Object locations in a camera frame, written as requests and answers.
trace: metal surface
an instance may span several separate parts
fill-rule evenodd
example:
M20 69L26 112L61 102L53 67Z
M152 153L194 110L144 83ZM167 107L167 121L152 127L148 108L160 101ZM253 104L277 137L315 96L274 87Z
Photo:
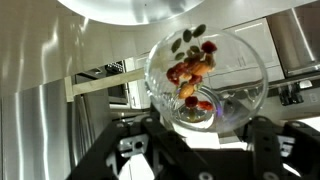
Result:
M3 180L64 179L71 171L63 84L3 98Z
M65 179L111 122L108 94L66 103L64 91L60 80L2 99L3 180Z
M204 0L59 0L90 19L117 25L150 24L187 12Z
M287 77L320 70L320 1L267 17Z
M137 135L121 139L118 145L118 149L121 152L121 156L129 158L137 154L143 154L147 151L149 137L147 134Z
M291 154L295 139L292 137L278 136L280 144L280 153L282 157L288 157Z

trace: refrigerator door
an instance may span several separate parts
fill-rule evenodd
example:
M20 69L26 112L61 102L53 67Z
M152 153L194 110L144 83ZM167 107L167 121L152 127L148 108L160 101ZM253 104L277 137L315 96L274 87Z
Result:
M71 171L63 81L2 99L4 180L65 179Z

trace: ceiling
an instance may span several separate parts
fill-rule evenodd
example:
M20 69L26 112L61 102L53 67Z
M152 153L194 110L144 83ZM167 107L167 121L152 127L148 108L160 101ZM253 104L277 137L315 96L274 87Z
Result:
M312 1L206 0L175 18L139 26L90 20L54 0L1 1L0 95L137 56L192 24L226 28Z

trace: stainless steel refrigerator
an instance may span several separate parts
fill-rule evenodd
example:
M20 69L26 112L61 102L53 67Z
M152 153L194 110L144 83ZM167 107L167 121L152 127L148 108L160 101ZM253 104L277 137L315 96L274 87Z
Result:
M65 179L108 119L108 92L65 100L55 81L1 99L0 175L3 180Z

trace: pumpkin seed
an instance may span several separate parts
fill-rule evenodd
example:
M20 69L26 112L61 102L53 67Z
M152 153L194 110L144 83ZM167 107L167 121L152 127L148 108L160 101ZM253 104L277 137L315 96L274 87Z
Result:
M184 40L184 42L190 42L191 38L192 38L192 32L189 29L186 29L183 32L183 40Z
M199 53L200 49L198 46L190 46L190 50L194 53Z
M197 38L197 37L201 36L205 31L206 31L206 25L201 24L193 31L193 37Z
M174 59L178 61L178 60L181 60L183 58L183 56L184 56L184 52L180 52L176 55L176 57Z
M181 38L177 39L177 40L172 44L172 47L171 47L172 53L175 53L175 52L180 48L180 45L181 45Z

